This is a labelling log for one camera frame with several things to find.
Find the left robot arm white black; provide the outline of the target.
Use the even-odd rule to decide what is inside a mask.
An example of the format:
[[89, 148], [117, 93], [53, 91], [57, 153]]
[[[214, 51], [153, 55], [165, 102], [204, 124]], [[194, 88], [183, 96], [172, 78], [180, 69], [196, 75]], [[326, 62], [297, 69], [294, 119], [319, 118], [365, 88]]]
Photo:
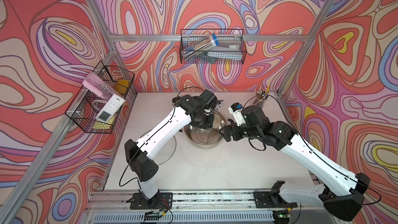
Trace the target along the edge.
[[174, 98], [173, 110], [156, 127], [137, 141], [130, 139], [124, 144], [126, 168], [136, 174], [144, 198], [151, 200], [159, 192], [154, 179], [159, 166], [154, 157], [160, 149], [187, 125], [213, 127], [215, 115], [212, 112], [219, 102], [209, 90], [204, 90], [199, 96], [178, 94]]

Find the glass pot lid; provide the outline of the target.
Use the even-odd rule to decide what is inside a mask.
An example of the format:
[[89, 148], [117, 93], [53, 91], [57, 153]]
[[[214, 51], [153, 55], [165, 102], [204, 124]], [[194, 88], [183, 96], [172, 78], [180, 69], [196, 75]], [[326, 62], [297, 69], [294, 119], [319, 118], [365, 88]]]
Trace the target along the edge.
[[166, 143], [158, 150], [156, 156], [152, 157], [152, 161], [154, 161], [157, 165], [162, 165], [167, 163], [177, 148], [177, 140], [175, 136], [172, 136]]

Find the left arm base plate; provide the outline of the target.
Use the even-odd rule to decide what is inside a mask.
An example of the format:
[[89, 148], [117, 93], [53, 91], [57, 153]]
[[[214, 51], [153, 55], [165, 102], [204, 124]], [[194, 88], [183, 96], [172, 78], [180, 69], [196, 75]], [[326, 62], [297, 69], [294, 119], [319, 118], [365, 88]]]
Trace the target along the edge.
[[152, 198], [148, 199], [142, 192], [134, 193], [132, 198], [126, 203], [130, 204], [132, 210], [160, 209], [165, 210], [173, 205], [173, 194], [169, 192], [158, 192]]

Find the stainless steel pot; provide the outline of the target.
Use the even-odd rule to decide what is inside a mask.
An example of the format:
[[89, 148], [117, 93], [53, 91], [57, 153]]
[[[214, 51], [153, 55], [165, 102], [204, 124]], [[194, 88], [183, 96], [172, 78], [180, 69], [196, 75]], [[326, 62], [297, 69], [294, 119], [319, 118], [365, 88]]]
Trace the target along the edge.
[[192, 125], [184, 127], [184, 132], [193, 146], [201, 149], [211, 149], [216, 147], [223, 139], [219, 134], [219, 130], [227, 124], [227, 121], [219, 112], [214, 112], [214, 115], [215, 119], [212, 128], [198, 128]]

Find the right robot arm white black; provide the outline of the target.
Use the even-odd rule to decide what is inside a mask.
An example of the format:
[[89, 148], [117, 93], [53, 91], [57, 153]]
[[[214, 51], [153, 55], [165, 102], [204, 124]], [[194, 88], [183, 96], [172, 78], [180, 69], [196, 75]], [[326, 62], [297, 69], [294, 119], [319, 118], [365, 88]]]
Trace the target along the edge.
[[346, 222], [357, 216], [371, 181], [367, 175], [354, 174], [338, 165], [286, 122], [270, 122], [258, 106], [242, 107], [234, 103], [229, 107], [229, 113], [233, 116], [231, 123], [219, 131], [227, 142], [244, 138], [258, 140], [265, 148], [273, 147], [293, 158], [321, 180], [321, 184], [312, 186], [277, 181], [268, 193], [270, 203], [276, 206], [304, 203], [323, 207]]

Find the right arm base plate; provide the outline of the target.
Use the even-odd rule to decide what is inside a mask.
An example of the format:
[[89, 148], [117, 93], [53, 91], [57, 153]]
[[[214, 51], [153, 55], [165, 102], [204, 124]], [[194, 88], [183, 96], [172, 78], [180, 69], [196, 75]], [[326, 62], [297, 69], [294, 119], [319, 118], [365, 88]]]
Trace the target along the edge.
[[256, 208], [296, 208], [297, 203], [286, 202], [280, 196], [280, 189], [285, 181], [278, 180], [268, 191], [255, 190], [253, 192]]

